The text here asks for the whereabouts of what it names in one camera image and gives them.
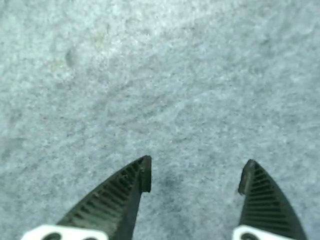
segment black ridged surface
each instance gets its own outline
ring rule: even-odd
[[[306,235],[287,198],[256,161],[245,165],[238,189],[245,194],[239,225],[247,225],[295,240]]]
[[[110,240],[130,240],[143,192],[151,191],[151,157],[141,157],[101,183],[57,224],[96,229]]]

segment gray carpet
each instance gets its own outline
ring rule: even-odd
[[[0,232],[153,158],[135,240],[230,240],[248,159],[320,232],[318,0],[0,0]]]

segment ribbed black plastic part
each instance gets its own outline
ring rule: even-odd
[[[307,239],[289,201],[255,160],[250,159],[244,166],[238,191],[245,194],[239,225],[295,240]]]
[[[101,183],[57,224],[100,230],[110,240],[131,240],[141,194],[151,191],[151,157],[141,157]]]

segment black plastic tip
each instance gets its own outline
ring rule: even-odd
[[[110,240],[131,240],[141,194],[151,191],[151,157],[143,156],[110,176],[57,224],[100,230]]]
[[[255,160],[243,168],[238,192],[245,195],[239,225],[306,240],[306,235],[289,201],[276,182]]]

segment white plastic part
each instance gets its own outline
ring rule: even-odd
[[[109,240],[108,235],[99,230],[59,225],[41,225],[28,231],[21,240],[45,240],[50,234],[59,234],[59,240]]]
[[[251,234],[258,240],[295,240],[293,238],[280,236],[268,231],[263,231],[255,227],[240,225],[233,230],[232,240],[246,240],[242,238],[244,234]]]

